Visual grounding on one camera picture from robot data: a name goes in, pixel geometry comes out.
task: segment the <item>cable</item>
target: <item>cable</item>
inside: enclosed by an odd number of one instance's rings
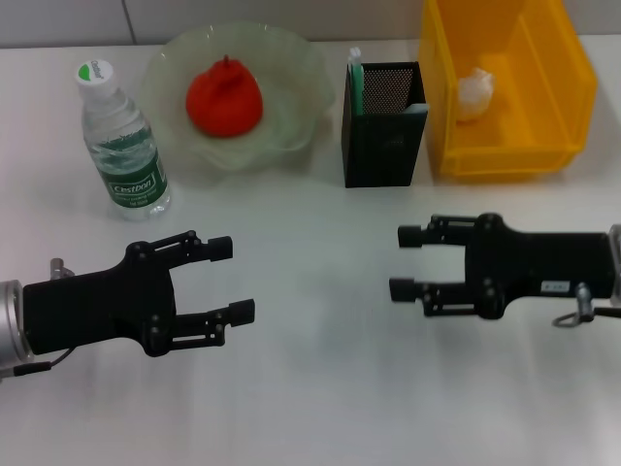
[[[75,348],[69,348],[65,352],[63,352],[60,356],[58,356],[53,361],[46,362],[33,362],[30,364],[23,364],[21,366],[17,366],[13,368],[13,376],[21,377],[27,376],[28,374],[36,374],[37,372],[46,372],[51,370],[57,364],[60,364],[64,361],[69,354],[74,352]]]
[[[74,352],[75,348],[69,348],[67,349],[65,352],[63,352],[60,356],[58,356],[56,359],[54,359],[50,364],[51,367],[54,367],[57,364],[60,364],[62,361],[64,361],[67,356],[69,354],[71,354],[72,352]]]

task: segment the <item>glass bowl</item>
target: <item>glass bowl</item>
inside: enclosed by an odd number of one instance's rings
[[[263,117],[248,133],[215,138],[185,111],[192,80],[224,55],[240,60],[263,97]],[[159,146],[196,154],[222,170],[267,165],[303,149],[335,100],[316,46],[277,27],[252,22],[206,26],[179,35],[153,57],[138,103]]]

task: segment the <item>bottle label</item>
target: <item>bottle label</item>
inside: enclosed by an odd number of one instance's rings
[[[168,182],[157,150],[153,159],[140,170],[123,175],[99,171],[110,197],[121,207],[144,207],[157,201]]]

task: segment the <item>table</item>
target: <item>table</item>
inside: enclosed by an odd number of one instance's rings
[[[583,37],[600,90],[587,150],[532,183],[434,181],[421,148],[410,188],[343,188],[344,66],[324,43],[337,102],[312,154],[215,179],[163,159],[173,206],[124,222],[88,157],[76,65],[109,60],[136,93],[157,47],[0,50],[0,281],[113,266],[127,244],[188,229],[230,235],[235,257],[173,273],[178,309],[254,298],[256,322],[223,348],[146,357],[131,341],[77,349],[50,373],[0,384],[3,464],[617,465],[621,323],[568,331],[563,300],[523,299],[496,322],[425,319],[393,304],[390,277],[463,278],[463,252],[399,250],[431,214],[499,212],[515,228],[607,231],[621,220],[621,36]],[[408,41],[357,43],[407,60]]]

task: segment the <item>red plush toy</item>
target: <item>red plush toy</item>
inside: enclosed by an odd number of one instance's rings
[[[207,134],[230,138],[256,126],[263,116],[263,100],[247,68],[225,55],[194,79],[187,90],[185,109]]]

